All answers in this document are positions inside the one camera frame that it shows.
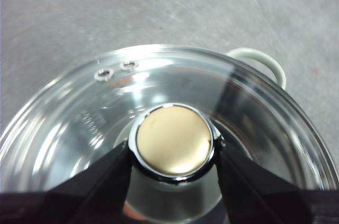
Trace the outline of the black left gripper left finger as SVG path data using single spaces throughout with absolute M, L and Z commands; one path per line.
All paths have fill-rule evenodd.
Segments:
M 123 142 L 52 189 L 1 193 L 1 223 L 118 223 L 131 168 Z

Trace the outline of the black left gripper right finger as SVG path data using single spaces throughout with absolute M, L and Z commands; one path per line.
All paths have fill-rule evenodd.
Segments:
M 216 168 L 230 223 L 338 223 L 338 190 L 300 189 L 223 139 Z

